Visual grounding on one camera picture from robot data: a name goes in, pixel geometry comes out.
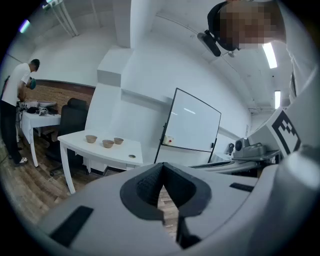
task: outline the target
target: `white t-shirt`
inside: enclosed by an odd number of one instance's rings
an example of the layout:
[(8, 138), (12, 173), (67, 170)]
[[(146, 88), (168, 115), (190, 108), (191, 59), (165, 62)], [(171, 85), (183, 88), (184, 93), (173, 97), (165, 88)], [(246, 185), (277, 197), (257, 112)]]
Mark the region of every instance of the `white t-shirt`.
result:
[(278, 5), (285, 27), (286, 49), (293, 65), (295, 87), (291, 79), (290, 102), (292, 103), (303, 91), (306, 81), (318, 65), (317, 49), (302, 22), (283, 3), (278, 1)]
[(3, 92), (2, 100), (4, 102), (7, 102), (13, 106), (17, 105), (18, 86), (20, 85), (21, 81), (23, 81), (25, 84), (28, 83), (30, 73), (31, 71), (28, 63), (22, 63), (15, 67)]

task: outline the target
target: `black office chair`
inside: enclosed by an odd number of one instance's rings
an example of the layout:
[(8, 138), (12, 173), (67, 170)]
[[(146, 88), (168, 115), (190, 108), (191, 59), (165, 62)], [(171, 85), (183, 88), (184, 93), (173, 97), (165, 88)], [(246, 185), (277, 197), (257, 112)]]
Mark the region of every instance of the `black office chair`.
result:
[[(83, 131), (86, 126), (88, 111), (86, 109), (87, 102), (77, 98), (71, 98), (67, 105), (64, 105), (61, 110), (61, 120), (58, 128), (58, 136), (72, 134)], [(45, 155), (56, 162), (61, 163), (60, 141), (52, 141), (51, 134), (42, 135), (41, 137), (50, 143)], [(76, 155), (74, 151), (67, 150), (68, 161), (70, 167), (81, 168), (83, 166), (83, 157)], [(54, 176), (62, 165), (50, 171), (50, 176)]]

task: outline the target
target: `whiteboard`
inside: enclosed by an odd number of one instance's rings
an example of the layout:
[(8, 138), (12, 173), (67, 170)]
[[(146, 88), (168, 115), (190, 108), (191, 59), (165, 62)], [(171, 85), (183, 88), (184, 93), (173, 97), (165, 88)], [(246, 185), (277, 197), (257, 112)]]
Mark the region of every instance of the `whiteboard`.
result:
[(169, 147), (211, 152), (220, 119), (219, 111), (177, 88), (165, 130), (165, 135), (172, 138)]

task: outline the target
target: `white table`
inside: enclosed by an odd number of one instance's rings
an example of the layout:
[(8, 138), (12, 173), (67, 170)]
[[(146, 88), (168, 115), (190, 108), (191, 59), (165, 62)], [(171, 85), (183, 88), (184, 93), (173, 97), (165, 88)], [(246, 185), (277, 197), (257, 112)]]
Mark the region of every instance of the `white table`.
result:
[(35, 151), (34, 143), (34, 128), (46, 127), (46, 126), (57, 126), (60, 124), (61, 115), (42, 115), (39, 114), (30, 114), (27, 112), (22, 113), (20, 128), (30, 144), (32, 159), (35, 167), (38, 167), (38, 160)]
[[(86, 135), (97, 136), (96, 142), (88, 143)], [(91, 172), (90, 160), (103, 164), (109, 164), (110, 162), (123, 163), (126, 164), (127, 169), (143, 164), (141, 144), (138, 141), (123, 138), (124, 141), (121, 145), (114, 144), (112, 148), (103, 146), (103, 140), (113, 140), (115, 137), (117, 136), (97, 130), (83, 130), (58, 137), (63, 171), (71, 194), (76, 191), (71, 179), (67, 149), (87, 159), (86, 167), (89, 173)]]

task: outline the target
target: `sticker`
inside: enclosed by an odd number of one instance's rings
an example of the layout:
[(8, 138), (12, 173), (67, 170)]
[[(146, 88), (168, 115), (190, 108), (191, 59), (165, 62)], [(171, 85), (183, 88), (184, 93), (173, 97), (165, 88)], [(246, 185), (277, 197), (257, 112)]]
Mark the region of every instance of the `sticker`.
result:
[(282, 111), (272, 125), (287, 155), (297, 151), (301, 140), (289, 117)]

